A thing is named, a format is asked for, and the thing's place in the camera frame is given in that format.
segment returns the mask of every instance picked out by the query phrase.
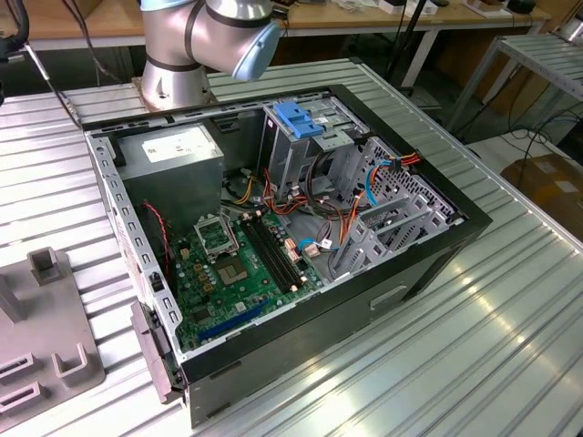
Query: yellow wire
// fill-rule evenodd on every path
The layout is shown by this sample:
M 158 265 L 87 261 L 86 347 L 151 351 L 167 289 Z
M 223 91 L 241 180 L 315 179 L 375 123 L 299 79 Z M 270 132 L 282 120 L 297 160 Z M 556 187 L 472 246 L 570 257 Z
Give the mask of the yellow wire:
M 239 200 L 235 200 L 233 203 L 236 203 L 237 205 L 242 205 L 247 200 L 249 200 L 249 197 L 251 196 L 251 186 L 253 185 L 254 180 L 255 177 L 253 176 L 249 178 L 249 183 L 247 184 L 247 190 L 245 191 L 245 194 L 243 195 L 242 198 L 240 198 Z

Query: white label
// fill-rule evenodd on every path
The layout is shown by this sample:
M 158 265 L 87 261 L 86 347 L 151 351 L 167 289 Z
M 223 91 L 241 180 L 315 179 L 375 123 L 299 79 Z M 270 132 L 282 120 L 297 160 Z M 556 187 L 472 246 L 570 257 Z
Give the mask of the white label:
M 550 162 L 542 161 L 536 162 L 535 164 L 545 173 L 555 173 L 557 171 L 557 169 Z
M 199 160 L 212 158 L 215 147 L 202 132 L 200 127 L 194 127 L 187 132 L 170 135 L 163 138 L 149 139 L 142 144 L 149 162 L 159 162 L 166 159 L 196 155 Z
M 558 180 L 555 183 L 565 193 L 577 193 L 578 192 L 577 187 L 575 187 L 573 184 L 571 184 L 568 180 Z
M 320 246 L 322 246 L 324 249 L 329 249 L 332 247 L 332 241 L 330 239 L 323 239 L 320 241 Z

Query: blue drive bay latch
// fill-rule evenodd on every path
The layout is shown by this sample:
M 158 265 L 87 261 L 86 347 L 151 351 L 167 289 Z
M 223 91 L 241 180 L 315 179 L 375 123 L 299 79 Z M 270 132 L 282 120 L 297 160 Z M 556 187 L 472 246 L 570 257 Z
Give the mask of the blue drive bay latch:
M 308 113 L 295 102 L 276 103 L 273 108 L 297 138 L 313 137 L 324 131 L 324 128 L 314 123 Z

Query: metal workbench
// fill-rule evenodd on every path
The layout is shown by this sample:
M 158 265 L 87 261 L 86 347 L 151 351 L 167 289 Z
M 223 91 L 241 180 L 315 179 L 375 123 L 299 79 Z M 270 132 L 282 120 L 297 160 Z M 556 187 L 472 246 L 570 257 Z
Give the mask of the metal workbench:
M 206 422 L 198 435 L 578 433 L 581 243 L 364 65 L 278 66 L 256 83 L 224 75 L 210 82 L 220 100 L 345 84 L 494 223 L 425 293 Z M 128 85 L 68 94 L 86 121 L 144 112 Z M 51 95 L 0 107 L 0 205 L 2 264 L 47 245 L 67 251 L 107 372 L 100 386 L 5 437 L 189 435 L 180 404 L 158 401 L 86 145 Z
M 450 132 L 464 114 L 467 102 L 498 54 L 510 57 L 510 62 L 505 68 L 507 75 L 501 75 L 500 80 L 496 81 L 490 89 L 485 101 L 496 95 L 517 65 L 525 66 L 558 89 L 579 101 L 583 100 L 583 46 L 574 46 L 551 34 L 500 36 L 492 41 L 476 71 L 468 80 L 464 91 L 455 102 L 454 114 L 447 123 L 447 130 Z

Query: wooden desk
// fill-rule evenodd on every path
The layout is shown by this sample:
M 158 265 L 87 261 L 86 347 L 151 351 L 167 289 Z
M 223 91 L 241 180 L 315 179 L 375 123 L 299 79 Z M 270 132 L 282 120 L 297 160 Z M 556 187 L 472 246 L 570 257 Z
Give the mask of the wooden desk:
M 484 18 L 465 7 L 462 0 L 452 0 L 450 6 L 439 8 L 436 15 L 422 16 L 415 28 L 425 32 L 409 72 L 403 82 L 411 86 L 433 46 L 437 34 L 448 29 L 492 27 L 530 27 L 538 33 L 550 15 L 536 8 L 531 15 L 507 18 Z M 30 41 L 36 50 L 82 48 L 86 46 L 77 23 L 66 13 L 64 18 L 48 18 L 30 12 Z M 355 35 L 395 32 L 401 16 L 386 14 L 377 8 L 347 12 L 338 5 L 294 5 L 289 15 L 287 36 Z M 405 17 L 404 26 L 409 19 Z M 144 29 L 135 0 L 104 0 L 87 18 L 87 27 L 95 47 L 142 46 Z M 14 25 L 6 10 L 0 9 L 0 30 L 12 31 Z

